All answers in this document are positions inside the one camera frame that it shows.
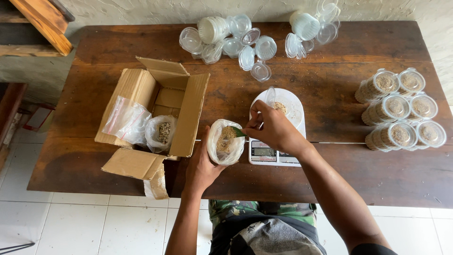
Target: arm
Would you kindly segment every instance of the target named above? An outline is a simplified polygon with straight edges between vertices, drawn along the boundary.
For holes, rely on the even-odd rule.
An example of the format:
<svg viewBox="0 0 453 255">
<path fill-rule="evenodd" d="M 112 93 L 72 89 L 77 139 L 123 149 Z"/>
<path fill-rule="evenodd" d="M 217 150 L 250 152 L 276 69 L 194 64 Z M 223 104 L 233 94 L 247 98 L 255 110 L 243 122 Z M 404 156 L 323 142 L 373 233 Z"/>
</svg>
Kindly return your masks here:
<svg viewBox="0 0 453 255">
<path fill-rule="evenodd" d="M 181 205 L 171 231 L 165 255 L 197 253 L 198 213 L 203 192 L 214 182 L 226 166 L 214 166 L 207 154 L 209 127 L 186 170 L 186 184 L 181 194 Z"/>
<path fill-rule="evenodd" d="M 257 100 L 251 107 L 251 115 L 252 119 L 242 131 L 273 149 L 296 156 L 323 212 L 349 252 L 363 243 L 379 244 L 390 249 L 364 200 L 280 110 Z"/>
</svg>

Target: person's right hand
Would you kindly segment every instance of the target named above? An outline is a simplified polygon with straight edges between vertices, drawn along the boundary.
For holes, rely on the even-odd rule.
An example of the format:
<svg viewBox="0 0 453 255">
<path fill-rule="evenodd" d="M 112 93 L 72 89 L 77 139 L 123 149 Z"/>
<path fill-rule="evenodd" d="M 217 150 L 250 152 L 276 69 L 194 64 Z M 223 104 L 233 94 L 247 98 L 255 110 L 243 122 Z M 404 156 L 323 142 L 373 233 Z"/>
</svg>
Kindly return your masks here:
<svg viewBox="0 0 453 255">
<path fill-rule="evenodd" d="M 250 108 L 250 114 L 252 119 L 242 129 L 247 136 L 266 143 L 272 149 L 294 156 L 301 156 L 304 150 L 314 148 L 281 110 L 257 100 Z"/>
</svg>

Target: white tile floor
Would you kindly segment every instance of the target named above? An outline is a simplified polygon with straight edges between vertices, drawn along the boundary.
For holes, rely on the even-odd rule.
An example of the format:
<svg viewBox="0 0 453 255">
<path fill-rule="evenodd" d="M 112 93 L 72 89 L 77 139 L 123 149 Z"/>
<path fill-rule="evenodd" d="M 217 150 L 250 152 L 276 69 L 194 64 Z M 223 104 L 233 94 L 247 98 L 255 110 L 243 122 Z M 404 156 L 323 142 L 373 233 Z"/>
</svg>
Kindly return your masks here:
<svg viewBox="0 0 453 255">
<path fill-rule="evenodd" d="M 163 254 L 180 199 L 27 191 L 45 134 L 21 129 L 0 173 L 0 248 L 35 242 L 14 255 Z M 200 205 L 197 254 L 208 254 L 212 225 Z M 453 210 L 370 206 L 399 255 L 453 254 Z M 329 255 L 346 246 L 318 212 L 318 233 Z"/>
</svg>

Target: white plastic bag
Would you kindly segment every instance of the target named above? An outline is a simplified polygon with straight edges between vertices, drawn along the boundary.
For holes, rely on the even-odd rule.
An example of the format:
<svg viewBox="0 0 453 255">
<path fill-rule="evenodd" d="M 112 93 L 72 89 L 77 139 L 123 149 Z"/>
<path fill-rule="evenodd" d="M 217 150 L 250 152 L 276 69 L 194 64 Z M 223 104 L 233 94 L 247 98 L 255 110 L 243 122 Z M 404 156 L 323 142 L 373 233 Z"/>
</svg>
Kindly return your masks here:
<svg viewBox="0 0 453 255">
<path fill-rule="evenodd" d="M 143 105 L 118 96 L 102 132 L 144 147 L 145 126 L 150 117 Z"/>
<path fill-rule="evenodd" d="M 168 136 L 168 142 L 163 144 L 158 141 L 159 137 L 159 126 L 162 123 L 168 122 L 171 124 L 170 132 Z M 145 138 L 146 144 L 148 148 L 153 153 L 159 153 L 162 151 L 170 150 L 171 142 L 173 140 L 173 135 L 176 131 L 176 125 L 178 124 L 178 119 L 173 117 L 172 115 L 160 115 L 154 118 L 149 119 L 148 123 L 146 124 L 145 129 Z"/>
<path fill-rule="evenodd" d="M 230 143 L 230 152 L 222 152 L 217 150 L 217 140 L 222 133 L 222 129 L 227 126 L 232 126 L 241 129 L 242 127 L 235 122 L 231 122 L 225 119 L 216 120 L 209 131 L 207 137 L 207 152 L 209 157 L 215 163 L 223 166 L 229 166 L 236 163 L 239 157 L 244 152 L 244 143 L 246 139 L 244 137 L 237 137 Z"/>
</svg>

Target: wooden table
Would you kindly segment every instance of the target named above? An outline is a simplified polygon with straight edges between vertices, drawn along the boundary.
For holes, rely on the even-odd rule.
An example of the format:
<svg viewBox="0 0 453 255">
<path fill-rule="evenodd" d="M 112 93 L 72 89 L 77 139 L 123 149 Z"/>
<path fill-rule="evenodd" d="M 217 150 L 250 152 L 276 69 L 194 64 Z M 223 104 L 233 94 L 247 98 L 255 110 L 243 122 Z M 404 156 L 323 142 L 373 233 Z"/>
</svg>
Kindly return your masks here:
<svg viewBox="0 0 453 255">
<path fill-rule="evenodd" d="M 288 23 L 254 23 L 277 43 L 276 56 L 266 62 L 273 74 L 265 83 L 242 71 L 237 59 L 222 56 L 211 65 L 192 59 L 178 45 L 187 26 L 195 25 L 85 28 L 29 190 L 143 196 L 141 180 L 101 171 L 118 147 L 94 142 L 121 70 L 144 68 L 135 59 L 140 56 L 182 63 L 190 74 L 211 73 L 199 131 L 219 118 L 244 126 L 260 92 L 270 85 L 285 88 L 304 105 L 307 139 L 367 204 L 453 208 L 453 117 L 415 21 L 343 22 L 337 40 L 302 60 L 286 57 Z M 360 81 L 379 68 L 399 73 L 408 67 L 425 77 L 425 91 L 439 105 L 434 120 L 447 131 L 447 144 L 388 153 L 357 144 L 373 129 L 361 121 L 367 105 L 354 98 Z M 301 168 L 251 165 L 247 148 L 204 198 L 316 202 Z M 181 194 L 187 162 L 165 162 L 171 197 Z"/>
</svg>

